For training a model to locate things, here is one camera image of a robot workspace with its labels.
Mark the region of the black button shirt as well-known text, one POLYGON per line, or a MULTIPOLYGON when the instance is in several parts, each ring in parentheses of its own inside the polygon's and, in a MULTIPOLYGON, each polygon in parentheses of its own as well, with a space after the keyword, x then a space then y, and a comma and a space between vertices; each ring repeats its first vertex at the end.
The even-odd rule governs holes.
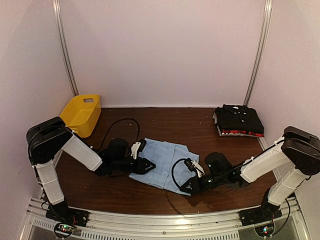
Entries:
POLYGON ((255 109, 245 105, 226 105, 214 110, 217 125, 222 130, 264 133, 264 126, 255 109))

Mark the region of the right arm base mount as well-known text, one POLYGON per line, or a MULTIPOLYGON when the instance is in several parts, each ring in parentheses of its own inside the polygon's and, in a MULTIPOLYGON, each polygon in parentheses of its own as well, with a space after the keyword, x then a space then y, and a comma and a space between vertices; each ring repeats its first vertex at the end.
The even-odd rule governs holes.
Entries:
POLYGON ((261 206, 241 210, 239 212, 240 221, 243 227, 270 222, 276 218, 280 218, 282 215, 283 214, 279 209, 272 211, 270 209, 264 209, 261 206))

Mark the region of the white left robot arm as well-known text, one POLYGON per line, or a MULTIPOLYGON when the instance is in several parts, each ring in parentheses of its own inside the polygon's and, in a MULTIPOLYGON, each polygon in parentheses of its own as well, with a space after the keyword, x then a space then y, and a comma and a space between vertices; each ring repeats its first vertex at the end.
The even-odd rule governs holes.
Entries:
POLYGON ((133 145, 123 138, 112 139, 107 148, 94 149, 83 141, 60 117, 54 117, 27 131, 28 158, 39 185, 44 190, 52 213, 61 222, 72 218, 72 211, 62 192, 55 163, 62 153, 73 157, 100 177, 113 171, 144 175, 156 168, 156 164, 139 154, 147 142, 144 139, 133 145))

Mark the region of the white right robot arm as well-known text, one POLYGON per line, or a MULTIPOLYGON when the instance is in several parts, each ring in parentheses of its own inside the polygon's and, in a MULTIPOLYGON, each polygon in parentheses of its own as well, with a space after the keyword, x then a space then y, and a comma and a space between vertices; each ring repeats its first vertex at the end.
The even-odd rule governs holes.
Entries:
POLYGON ((179 190, 190 195, 222 185, 246 187, 261 176, 288 164, 288 172, 266 191, 261 206, 256 210, 258 219, 266 221, 307 178, 320 172, 320 139, 288 126, 273 145, 235 166, 219 152, 212 152, 204 159, 209 174, 205 174, 201 166, 190 158, 181 161, 189 171, 195 173, 194 177, 178 185, 179 190))

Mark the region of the light blue long sleeve shirt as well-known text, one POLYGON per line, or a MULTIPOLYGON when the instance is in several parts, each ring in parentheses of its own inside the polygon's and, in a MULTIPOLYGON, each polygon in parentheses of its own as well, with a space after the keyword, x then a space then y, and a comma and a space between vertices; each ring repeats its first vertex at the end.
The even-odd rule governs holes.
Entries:
POLYGON ((181 161, 174 167, 174 178, 172 179, 172 167, 180 159, 191 159, 199 162, 199 155, 190 152, 188 147, 166 141, 158 141, 146 138, 146 145, 139 153, 141 158, 146 158, 156 164, 156 168, 146 174, 131 173, 129 178, 143 184, 159 189, 167 190, 176 194, 190 196, 189 193, 180 191, 178 186, 184 184, 189 178, 196 175, 191 172, 181 161))

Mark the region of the red black plaid shirt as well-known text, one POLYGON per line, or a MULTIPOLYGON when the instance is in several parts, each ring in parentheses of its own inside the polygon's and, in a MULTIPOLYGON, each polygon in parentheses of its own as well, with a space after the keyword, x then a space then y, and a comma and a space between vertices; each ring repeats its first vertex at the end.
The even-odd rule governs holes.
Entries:
POLYGON ((217 128, 220 136, 247 136, 247 137, 255 137, 255 138, 263 138, 265 135, 263 133, 256 133, 252 131, 245 130, 226 130, 217 128))

